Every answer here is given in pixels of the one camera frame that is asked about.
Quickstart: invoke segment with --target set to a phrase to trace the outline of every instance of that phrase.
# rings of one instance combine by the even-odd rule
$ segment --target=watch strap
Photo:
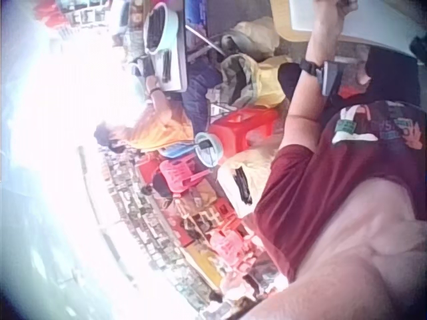
[[[318,71],[322,70],[322,67],[316,65],[314,62],[307,61],[305,59],[301,60],[300,63],[301,70],[304,70],[309,75],[312,75],[313,77],[318,76]]]
[[[152,95],[153,93],[155,93],[156,91],[161,91],[161,88],[157,87],[157,88],[152,89],[152,90],[149,92],[149,96],[151,97],[151,95]]]

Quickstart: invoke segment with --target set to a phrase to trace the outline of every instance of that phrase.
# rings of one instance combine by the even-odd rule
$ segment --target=black wristwatch
[[[304,70],[309,75],[312,75],[313,77],[318,77],[319,74],[322,74],[323,67],[320,67],[316,65],[314,62],[307,61],[305,59],[301,60],[300,63],[301,70]]]
[[[156,91],[161,91],[161,88],[160,88],[160,87],[156,87],[156,88],[152,89],[152,90],[149,92],[149,97],[151,97],[151,95],[152,95],[153,93],[155,93]]]
[[[302,59],[300,68],[318,80],[323,96],[329,97],[331,94],[338,92],[343,72],[338,63],[325,61],[324,65],[320,67],[314,62]]]

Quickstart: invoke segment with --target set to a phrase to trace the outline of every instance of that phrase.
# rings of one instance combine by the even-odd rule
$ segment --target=bag
[[[223,83],[207,97],[213,104],[237,109],[247,105],[275,107],[286,97],[278,80],[279,67],[290,61],[282,55],[257,63],[248,55],[232,55],[221,64]]]

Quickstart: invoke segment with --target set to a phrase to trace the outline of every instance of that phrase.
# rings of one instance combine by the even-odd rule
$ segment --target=stool leg
[[[209,169],[202,171],[202,172],[199,172],[199,173],[196,173],[195,175],[191,176],[190,182],[201,179],[201,178],[205,177],[206,175],[209,175],[210,173],[211,173],[211,171]]]

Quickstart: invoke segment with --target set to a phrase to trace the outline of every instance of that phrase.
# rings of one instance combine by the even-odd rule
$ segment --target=chair leg
[[[185,157],[182,157],[181,159],[177,159],[177,161],[187,163],[188,161],[192,160],[194,157],[195,157],[195,153],[190,153],[189,155],[186,155]]]
[[[210,173],[211,173],[211,171],[209,169],[202,171],[202,172],[199,172],[199,173],[196,173],[195,175],[191,176],[190,182],[197,181],[198,179],[201,179],[201,178],[205,177],[206,175],[209,175]]]

